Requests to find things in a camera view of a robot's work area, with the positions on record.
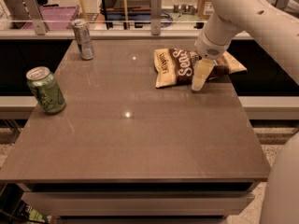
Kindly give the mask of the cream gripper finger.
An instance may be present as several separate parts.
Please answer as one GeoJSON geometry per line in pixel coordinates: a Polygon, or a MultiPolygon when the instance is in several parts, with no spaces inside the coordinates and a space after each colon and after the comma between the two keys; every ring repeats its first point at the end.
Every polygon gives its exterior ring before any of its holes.
{"type": "Polygon", "coordinates": [[[208,76],[211,74],[215,63],[213,60],[203,58],[197,62],[194,67],[193,77],[192,77],[192,90],[200,91],[208,76]]]}

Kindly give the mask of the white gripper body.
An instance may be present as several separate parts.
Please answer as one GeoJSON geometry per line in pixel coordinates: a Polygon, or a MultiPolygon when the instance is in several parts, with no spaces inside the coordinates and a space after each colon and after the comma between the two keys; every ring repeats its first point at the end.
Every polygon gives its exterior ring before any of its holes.
{"type": "Polygon", "coordinates": [[[216,43],[211,42],[207,38],[205,31],[202,30],[194,45],[196,46],[198,54],[202,58],[217,60],[229,48],[230,42],[224,45],[217,45],[216,43]]]}

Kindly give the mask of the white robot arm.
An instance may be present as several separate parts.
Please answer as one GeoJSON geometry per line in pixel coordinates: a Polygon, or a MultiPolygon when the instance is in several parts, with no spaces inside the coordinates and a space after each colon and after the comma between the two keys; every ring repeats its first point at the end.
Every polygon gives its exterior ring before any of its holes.
{"type": "MultiPolygon", "coordinates": [[[[194,68],[192,89],[202,89],[215,61],[232,39],[247,32],[299,83],[299,22],[267,0],[211,0],[214,12],[195,46],[201,60],[194,68]]],[[[265,189],[259,224],[299,224],[299,133],[280,150],[265,189]]]]}

